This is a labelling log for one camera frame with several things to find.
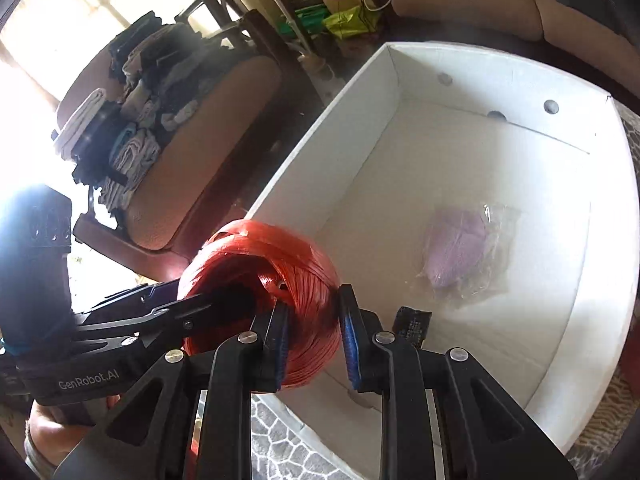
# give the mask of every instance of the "yellow bag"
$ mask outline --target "yellow bag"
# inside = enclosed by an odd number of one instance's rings
[[[379,19],[379,12],[373,12],[363,6],[357,6],[332,14],[322,20],[322,24],[334,36],[344,40],[359,34],[375,32]]]

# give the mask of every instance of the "stack of clothes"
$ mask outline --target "stack of clothes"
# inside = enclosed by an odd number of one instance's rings
[[[253,55],[220,41],[146,14],[109,46],[110,77],[123,83],[123,95],[111,102],[95,90],[54,140],[56,153],[76,163],[76,183],[100,189],[98,201],[118,223],[178,128],[225,74]]]

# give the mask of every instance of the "plastic bag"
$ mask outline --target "plastic bag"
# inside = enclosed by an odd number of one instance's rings
[[[380,18],[379,12],[372,12],[363,6],[336,12],[322,20],[327,30],[340,40],[359,34],[375,32]]]
[[[505,205],[443,206],[430,219],[419,277],[437,299],[498,292],[518,213]]]

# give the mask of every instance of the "folded clothes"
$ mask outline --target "folded clothes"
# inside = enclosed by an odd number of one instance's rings
[[[124,75],[131,76],[140,72],[142,70],[142,61],[140,59],[140,54],[142,53],[142,51],[177,27],[188,27],[188,25],[185,25],[184,23],[172,23],[170,25],[163,25],[160,30],[145,38],[129,54],[129,59],[127,59],[127,62],[122,67]]]
[[[211,54],[211,49],[204,46],[181,62],[175,64],[160,83],[158,95],[160,97],[164,96],[173,85],[187,79]]]
[[[162,117],[160,117],[160,122],[162,124],[162,127],[168,132],[174,132],[180,127],[181,124],[191,119],[197,110],[198,110],[198,102],[190,101],[185,105],[185,107],[182,110],[180,110],[175,115],[162,114]]]
[[[151,128],[156,124],[156,112],[160,108],[160,99],[151,98],[145,103],[138,116],[139,128]]]
[[[76,162],[72,173],[76,182],[99,187],[108,176],[121,184],[127,183],[127,177],[111,167],[110,154],[128,122],[121,117],[117,103],[104,102],[71,152]]]
[[[113,167],[115,163],[115,159],[120,153],[122,147],[127,144],[133,136],[138,132],[138,127],[136,123],[129,123],[125,128],[120,132],[115,142],[113,143],[113,147],[109,153],[109,164]]]
[[[162,20],[154,12],[148,12],[118,34],[109,44],[109,52],[112,59],[111,76],[124,84],[127,77],[122,71],[122,67],[129,60],[129,54],[145,38],[148,38],[161,28]]]
[[[107,211],[125,210],[142,182],[147,171],[158,159],[160,146],[153,134],[142,128],[123,145],[113,161],[114,170],[127,177],[125,186],[106,178],[102,184],[98,202],[104,204]]]
[[[136,89],[136,86],[138,86],[139,82],[140,82],[140,76],[138,74],[127,76],[127,82],[125,83],[124,88],[122,89],[122,95],[117,99],[117,103],[123,104],[124,101],[127,100],[127,97],[129,97],[129,94],[131,94],[131,92],[133,92]]]
[[[202,36],[191,27],[173,27],[140,52],[141,76],[155,89],[173,67],[202,46]]]
[[[147,89],[145,82],[140,80],[123,102],[122,110],[120,111],[121,115],[127,121],[137,120],[149,97],[151,97],[151,90]]]
[[[96,116],[107,97],[104,88],[98,88],[69,117],[59,136],[53,142],[53,149],[63,160],[71,160],[71,151],[84,133],[85,128]]]

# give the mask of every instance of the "metal screw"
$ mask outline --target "metal screw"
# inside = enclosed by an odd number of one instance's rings
[[[449,357],[451,357],[454,361],[464,362],[469,359],[469,352],[467,352],[464,348],[452,348],[451,352],[449,352]]]
[[[247,345],[249,343],[255,343],[256,341],[258,341],[258,335],[255,332],[242,332],[239,336],[238,336],[238,341],[241,342],[244,345]]]
[[[120,343],[121,346],[129,346],[132,343],[135,343],[138,340],[138,338],[134,335],[130,335],[129,337],[127,337],[126,339],[122,340],[122,343]]]
[[[184,353],[182,350],[169,350],[166,354],[164,354],[164,360],[168,363],[179,363],[182,361],[184,357]]]
[[[382,332],[378,332],[376,334],[376,341],[381,345],[388,345],[396,340],[396,335],[393,332],[388,332],[387,330],[383,330]]]

